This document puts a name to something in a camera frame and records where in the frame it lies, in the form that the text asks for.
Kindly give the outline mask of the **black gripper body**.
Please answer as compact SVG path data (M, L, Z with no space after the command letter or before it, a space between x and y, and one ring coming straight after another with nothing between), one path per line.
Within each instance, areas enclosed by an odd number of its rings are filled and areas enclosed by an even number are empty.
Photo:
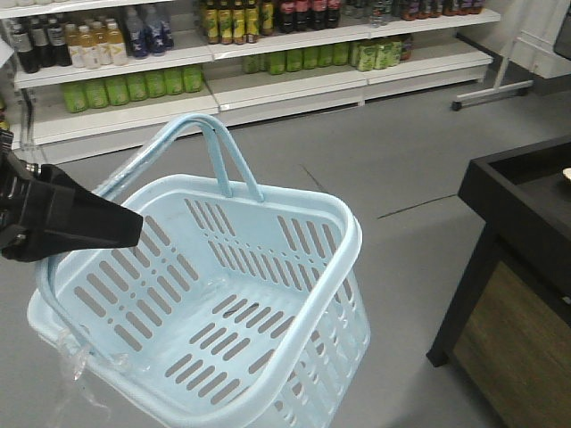
M22 243L29 230L26 204L41 166L18 158L12 151L14 134L1 130L1 249Z

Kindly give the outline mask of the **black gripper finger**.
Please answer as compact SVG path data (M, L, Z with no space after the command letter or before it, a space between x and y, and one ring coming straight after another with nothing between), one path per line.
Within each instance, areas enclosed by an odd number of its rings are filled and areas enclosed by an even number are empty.
M68 251L135 246L143 218L132 210L99 197L55 165L41 165L26 204L29 230L19 244L1 255L34 262Z

